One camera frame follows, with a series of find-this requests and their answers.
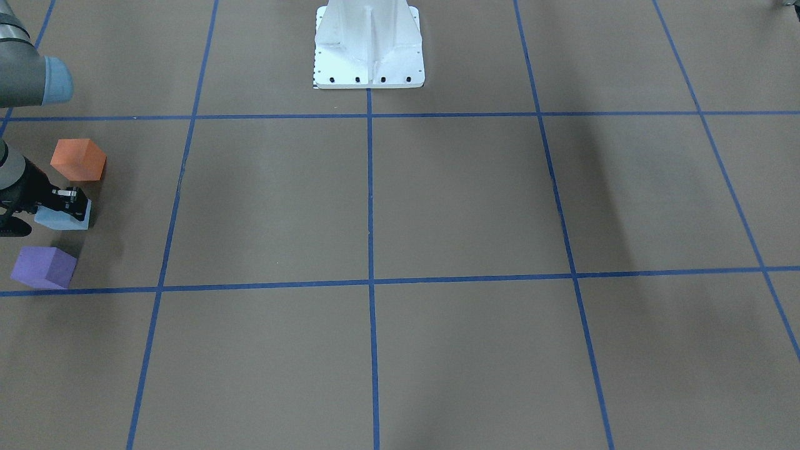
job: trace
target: cube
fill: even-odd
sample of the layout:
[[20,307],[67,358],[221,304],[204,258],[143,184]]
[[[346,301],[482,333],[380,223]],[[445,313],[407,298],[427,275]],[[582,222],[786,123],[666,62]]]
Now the cube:
[[56,247],[23,247],[11,278],[37,289],[67,289],[77,263]]
[[50,165],[70,181],[98,181],[106,154],[90,139],[59,139]]
[[39,207],[34,216],[34,222],[51,230],[88,230],[91,211],[91,200],[86,205],[86,216],[84,216],[83,220],[78,220],[64,211],[53,211],[48,207]]

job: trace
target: white bracket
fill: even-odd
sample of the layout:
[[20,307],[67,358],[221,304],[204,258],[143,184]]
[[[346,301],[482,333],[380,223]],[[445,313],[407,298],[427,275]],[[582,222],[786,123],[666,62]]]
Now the white bracket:
[[317,10],[314,87],[421,87],[419,10],[406,0],[329,0]]

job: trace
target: blue joint cap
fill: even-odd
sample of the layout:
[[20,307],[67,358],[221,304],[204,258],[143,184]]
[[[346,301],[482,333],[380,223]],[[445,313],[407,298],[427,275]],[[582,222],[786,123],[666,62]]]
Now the blue joint cap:
[[69,102],[72,99],[72,74],[61,59],[45,57],[45,95],[42,105]]

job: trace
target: purple cube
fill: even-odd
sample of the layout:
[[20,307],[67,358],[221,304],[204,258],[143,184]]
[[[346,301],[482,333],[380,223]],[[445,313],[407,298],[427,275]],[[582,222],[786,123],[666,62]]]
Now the purple cube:
[[56,247],[23,247],[11,278],[38,289],[67,289],[77,263]]

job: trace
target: orange cube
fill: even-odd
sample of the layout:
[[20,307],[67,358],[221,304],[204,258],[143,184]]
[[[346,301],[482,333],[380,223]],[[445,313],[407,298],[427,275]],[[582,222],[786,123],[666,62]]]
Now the orange cube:
[[89,139],[59,139],[50,165],[70,181],[98,181],[106,154]]

